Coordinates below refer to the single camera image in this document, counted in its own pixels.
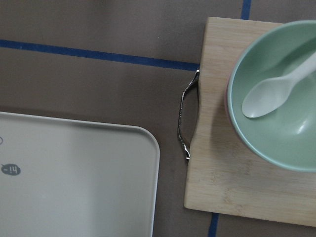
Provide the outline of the cream rabbit print tray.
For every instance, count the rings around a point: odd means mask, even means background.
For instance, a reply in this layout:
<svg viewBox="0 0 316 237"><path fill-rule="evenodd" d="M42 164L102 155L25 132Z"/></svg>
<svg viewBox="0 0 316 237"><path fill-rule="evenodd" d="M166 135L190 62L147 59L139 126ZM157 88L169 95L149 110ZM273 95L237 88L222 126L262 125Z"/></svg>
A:
<svg viewBox="0 0 316 237"><path fill-rule="evenodd" d="M160 150L128 125L2 112L3 237L150 237Z"/></svg>

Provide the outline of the white plastic spoon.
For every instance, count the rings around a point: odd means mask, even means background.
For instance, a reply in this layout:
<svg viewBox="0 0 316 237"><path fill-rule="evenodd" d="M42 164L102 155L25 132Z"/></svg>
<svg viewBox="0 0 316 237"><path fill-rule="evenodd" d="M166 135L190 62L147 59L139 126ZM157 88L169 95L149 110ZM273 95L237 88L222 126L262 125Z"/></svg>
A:
<svg viewBox="0 0 316 237"><path fill-rule="evenodd" d="M290 73L265 79L256 84L245 96L241 110L247 118L258 118L282 106L293 88L316 71L316 54L313 53Z"/></svg>

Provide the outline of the green bowl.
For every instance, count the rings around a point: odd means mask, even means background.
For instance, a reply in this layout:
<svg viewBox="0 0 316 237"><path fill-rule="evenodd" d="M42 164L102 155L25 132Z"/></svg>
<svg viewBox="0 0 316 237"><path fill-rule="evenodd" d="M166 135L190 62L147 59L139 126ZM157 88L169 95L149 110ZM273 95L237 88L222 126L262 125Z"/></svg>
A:
<svg viewBox="0 0 316 237"><path fill-rule="evenodd" d="M226 108L240 140L256 155L279 167L316 170L316 76L310 74L273 112L247 118L241 110L259 81L283 76L316 50L315 20L282 24L258 37L238 58L226 89Z"/></svg>

